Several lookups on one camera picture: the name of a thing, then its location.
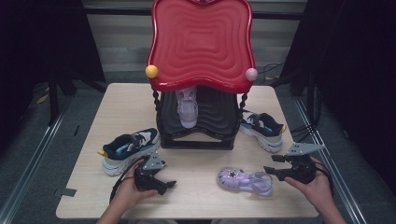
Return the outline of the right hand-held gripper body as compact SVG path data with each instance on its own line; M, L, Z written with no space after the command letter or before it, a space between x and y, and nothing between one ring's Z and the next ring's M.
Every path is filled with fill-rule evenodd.
M279 180L284 181L286 177L291 177L304 184L312 182L315 179L316 165L310 154L320 149L323 149L323 145L293 143L281 158L281 162L286 161L291 167L280 171Z

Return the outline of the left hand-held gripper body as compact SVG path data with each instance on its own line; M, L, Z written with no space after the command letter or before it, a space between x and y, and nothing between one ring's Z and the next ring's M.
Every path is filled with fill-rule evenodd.
M164 161L157 152L143 157L143 161L134 170L134 182L138 189L150 190L160 187L155 175L164 167Z

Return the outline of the navy and white sneaker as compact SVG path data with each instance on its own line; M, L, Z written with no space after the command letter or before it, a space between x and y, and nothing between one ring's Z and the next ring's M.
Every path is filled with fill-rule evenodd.
M278 123L267 113L256 114L248 110L242 113L239 131L254 136L266 151L276 153L283 145L282 134L286 124Z
M120 175L134 161L155 152L160 143L161 137L155 128L122 134L98 150L104 157L103 171L110 176Z

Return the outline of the purple jelly sandal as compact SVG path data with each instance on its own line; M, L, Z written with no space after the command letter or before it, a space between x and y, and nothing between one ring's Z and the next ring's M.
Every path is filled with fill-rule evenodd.
M273 179L265 172L245 173L240 168L224 167L217 176L221 187L231 191L246 191L261 196L269 196L273 192Z
M176 91L177 113L184 128L193 128L198 119L198 104L196 102L196 87Z

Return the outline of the red and black shoe rack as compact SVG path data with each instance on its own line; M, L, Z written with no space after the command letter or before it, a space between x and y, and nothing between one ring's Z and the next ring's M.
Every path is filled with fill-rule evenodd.
M247 0L155 0L146 75L164 148L231 150L257 78ZM196 87L198 119L181 125L176 91Z

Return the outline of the person's left hand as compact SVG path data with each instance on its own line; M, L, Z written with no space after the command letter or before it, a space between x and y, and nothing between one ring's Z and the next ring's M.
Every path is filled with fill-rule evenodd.
M138 167L142 160L137 161L126 173L122 179L119 189L113 199L113 203L122 213L135 207L140 201L150 198L158 194L155 189L141 190L138 189L134 182L134 170Z

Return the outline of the person's right hand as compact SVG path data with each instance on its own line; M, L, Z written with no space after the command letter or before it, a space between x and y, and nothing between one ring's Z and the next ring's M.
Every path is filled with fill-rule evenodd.
M316 171L315 179L308 184L303 184L291 177L286 177L285 181L299 190L322 215L334 209L330 182L322 172Z

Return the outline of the black metal stand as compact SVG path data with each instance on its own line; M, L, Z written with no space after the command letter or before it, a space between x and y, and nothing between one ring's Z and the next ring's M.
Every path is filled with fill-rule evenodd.
M79 80L99 92L106 91L105 86L75 71L67 72L60 69L51 69L49 71L49 125L54 124L55 120L60 117L58 88L61 88L65 95L73 96L77 92L76 86L73 83L74 80Z

